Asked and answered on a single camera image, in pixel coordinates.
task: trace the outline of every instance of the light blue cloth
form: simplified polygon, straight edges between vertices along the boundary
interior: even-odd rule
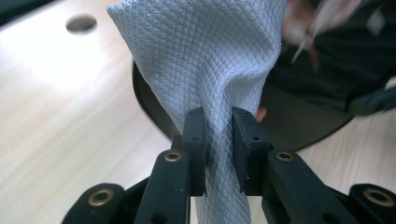
[[[200,223],[250,223],[233,168],[232,107],[255,114],[280,52],[285,0],[126,0],[108,7],[144,79],[183,131],[202,106],[210,152]]]

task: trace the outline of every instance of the table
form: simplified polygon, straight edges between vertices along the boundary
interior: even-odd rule
[[[131,187],[170,147],[134,98],[132,55],[106,14],[118,2],[57,1],[0,28],[0,223],[60,223],[83,191]],[[67,31],[81,14],[96,27]],[[395,127],[395,110],[357,118],[299,154],[344,193],[354,183],[395,192]],[[252,223],[264,223],[260,199],[249,202]]]

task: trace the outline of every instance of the finger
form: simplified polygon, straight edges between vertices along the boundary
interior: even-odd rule
[[[262,120],[265,118],[266,114],[267,114],[267,108],[264,106],[260,106],[259,109],[257,110],[257,114],[256,114],[257,122],[261,123]]]

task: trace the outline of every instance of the microfiber towel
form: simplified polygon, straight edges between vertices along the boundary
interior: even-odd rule
[[[126,0],[107,9],[143,78],[183,133],[202,107],[209,131],[200,223],[250,223],[233,167],[232,107],[255,114],[280,52],[285,0]]]

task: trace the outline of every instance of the screw hole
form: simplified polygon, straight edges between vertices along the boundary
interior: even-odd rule
[[[294,160],[293,156],[289,152],[278,152],[278,153],[276,153],[276,157],[281,161]]]
[[[167,161],[179,161],[181,159],[181,155],[177,152],[169,152],[165,155],[165,159]]]
[[[110,202],[114,197],[112,189],[99,189],[93,193],[88,199],[88,203],[92,206],[101,206]]]
[[[163,212],[158,212],[151,217],[151,223],[152,224],[163,224],[168,221],[168,217],[165,213]]]
[[[333,213],[325,213],[322,215],[322,218],[325,222],[330,223],[330,224],[341,223],[340,218]]]
[[[363,195],[370,202],[384,207],[392,207],[395,204],[393,199],[387,193],[379,189],[365,189],[363,191]]]
[[[66,24],[68,32],[76,35],[85,35],[96,27],[96,19],[91,15],[78,15]]]

